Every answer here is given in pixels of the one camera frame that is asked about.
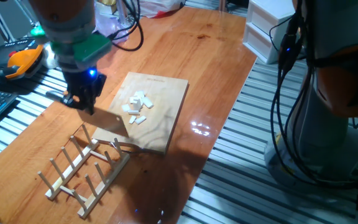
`wooden table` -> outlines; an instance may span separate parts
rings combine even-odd
[[[37,175],[41,170],[53,182],[58,174],[49,158],[65,168],[60,147],[66,146],[74,158],[78,153],[69,136],[75,133],[82,145],[86,141],[78,113],[54,103],[0,153],[0,222],[175,223],[255,60],[242,44],[245,23],[242,17],[188,7],[161,19],[142,19],[145,41],[140,50],[113,50],[99,61],[98,69],[108,79],[96,106],[108,108],[128,72],[189,80],[167,155],[132,156],[82,220],[75,198],[61,192],[49,201],[44,195],[48,188]],[[138,42],[135,33],[123,46]],[[95,129],[88,125],[91,134]],[[94,185],[100,182],[95,161],[88,159],[67,187],[88,197],[84,175]],[[107,173],[108,165],[100,164]]]

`white drawer unit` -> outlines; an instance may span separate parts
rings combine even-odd
[[[244,31],[243,44],[264,63],[277,61],[277,51],[269,37],[269,30],[295,13],[291,0],[251,0]],[[273,43],[280,47],[288,22],[272,30]]]

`wooden peg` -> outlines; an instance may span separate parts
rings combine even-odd
[[[38,171],[38,175],[41,177],[41,179],[45,182],[45,184],[49,187],[51,192],[54,192],[55,189],[53,189],[52,185],[50,185],[49,181],[45,178],[45,176],[41,173],[41,171]]]
[[[113,161],[111,160],[109,153],[108,153],[107,151],[105,151],[105,152],[104,152],[104,155],[106,156],[106,159],[107,159],[107,161],[109,162],[111,169],[114,169],[114,166],[113,166],[114,163],[113,163]]]
[[[70,136],[71,141],[74,143],[75,147],[77,148],[78,152],[80,153],[81,157],[84,158],[84,154],[82,153],[82,149],[80,145],[78,144],[77,140],[74,136]]]
[[[122,151],[121,151],[121,146],[119,145],[117,138],[114,138],[114,145],[116,146],[116,150],[119,153],[119,157],[121,159],[123,155],[122,155]]]
[[[100,178],[102,179],[103,183],[105,184],[106,183],[106,178],[104,177],[103,171],[102,171],[102,169],[100,169],[100,166],[99,166],[98,162],[95,162],[94,165],[96,166],[96,169],[99,172]]]
[[[81,200],[81,197],[77,194],[77,192],[75,192],[75,190],[71,190],[71,192],[73,193],[74,197],[77,199],[78,203],[80,203],[80,205],[82,206],[82,208],[84,208],[84,211],[86,210],[86,206],[84,204],[84,202]]]
[[[59,166],[57,166],[56,162],[54,161],[53,158],[49,159],[50,162],[52,163],[52,165],[55,167],[55,170],[57,171],[57,173],[59,174],[59,176],[62,178],[62,180],[65,180],[65,176],[63,175],[62,171],[59,169]]]
[[[88,130],[87,130],[86,127],[85,127],[85,124],[82,124],[82,129],[84,130],[84,133],[85,133],[86,138],[88,139],[88,142],[89,142],[91,145],[93,145],[92,139],[91,139],[91,137],[90,137],[90,134],[88,133]]]
[[[94,190],[92,181],[91,181],[90,177],[89,177],[87,174],[85,174],[85,179],[86,179],[87,183],[89,184],[89,187],[91,188],[91,191],[92,191],[93,196],[95,196],[95,197],[98,196],[98,194],[97,194],[96,191]]]
[[[70,163],[71,167],[74,169],[75,166],[74,166],[74,163],[73,161],[70,159],[70,156],[68,155],[67,151],[66,151],[66,148],[64,146],[62,146],[62,151],[64,153],[64,155],[66,156],[68,162]]]
[[[71,192],[71,190],[68,189],[68,188],[65,187],[65,186],[60,186],[60,190],[62,190],[62,192],[65,192],[66,194],[68,194],[68,195],[74,197],[73,192]],[[85,198],[85,197],[80,196],[80,199],[81,199],[83,202],[86,202],[86,198]]]

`green light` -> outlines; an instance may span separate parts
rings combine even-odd
[[[41,26],[35,27],[34,29],[31,30],[30,33],[33,37],[45,36],[45,31],[42,29]]]

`plastic bag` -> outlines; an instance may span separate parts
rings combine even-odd
[[[148,18],[160,17],[169,11],[180,9],[185,0],[140,0],[140,11]]]
[[[117,32],[120,29],[123,29],[124,26],[118,21],[118,18],[115,17],[107,17],[100,13],[99,7],[94,8],[94,16],[96,22],[95,30],[99,31],[100,34],[107,37],[110,34]],[[118,33],[117,37],[122,37],[127,34],[128,30],[121,31]],[[114,40],[114,43],[124,42],[128,39],[128,37],[124,37],[118,40]]]

